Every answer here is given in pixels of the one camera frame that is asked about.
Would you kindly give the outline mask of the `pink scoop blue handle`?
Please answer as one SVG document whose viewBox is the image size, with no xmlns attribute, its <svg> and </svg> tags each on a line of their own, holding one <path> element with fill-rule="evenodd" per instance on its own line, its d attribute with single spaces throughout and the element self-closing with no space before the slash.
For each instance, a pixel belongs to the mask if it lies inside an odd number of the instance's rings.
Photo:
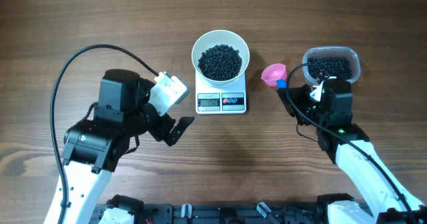
<svg viewBox="0 0 427 224">
<path fill-rule="evenodd" d="M 261 80 L 270 87 L 286 88 L 287 87 L 287 69 L 284 64 L 275 63 L 266 67 L 261 74 Z"/>
</svg>

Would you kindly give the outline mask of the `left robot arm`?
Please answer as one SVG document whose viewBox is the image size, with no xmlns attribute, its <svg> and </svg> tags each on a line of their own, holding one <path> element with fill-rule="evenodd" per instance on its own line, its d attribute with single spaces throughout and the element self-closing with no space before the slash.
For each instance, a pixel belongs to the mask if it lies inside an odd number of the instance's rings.
<svg viewBox="0 0 427 224">
<path fill-rule="evenodd" d="M 64 135 L 63 175 L 46 223 L 88 223 L 119 159 L 134 150 L 131 139 L 149 133 L 175 145 L 193 117 L 172 119 L 167 111 L 189 93 L 176 76 L 161 72 L 153 80 L 133 71 L 110 69 L 101 79 L 99 99 Z"/>
</svg>

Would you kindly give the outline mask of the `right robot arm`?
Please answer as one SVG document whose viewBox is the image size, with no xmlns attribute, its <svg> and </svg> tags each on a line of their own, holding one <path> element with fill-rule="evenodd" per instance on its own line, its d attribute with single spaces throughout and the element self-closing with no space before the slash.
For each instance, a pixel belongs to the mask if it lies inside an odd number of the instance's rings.
<svg viewBox="0 0 427 224">
<path fill-rule="evenodd" d="M 319 85 L 289 88 L 280 79 L 277 93 L 298 125 L 316 128 L 317 143 L 353 182 L 367 209 L 347 194 L 318 197 L 325 223 L 425 223 L 426 205 L 393 176 L 370 138 L 352 122 L 349 82 L 326 79 Z"/>
</svg>

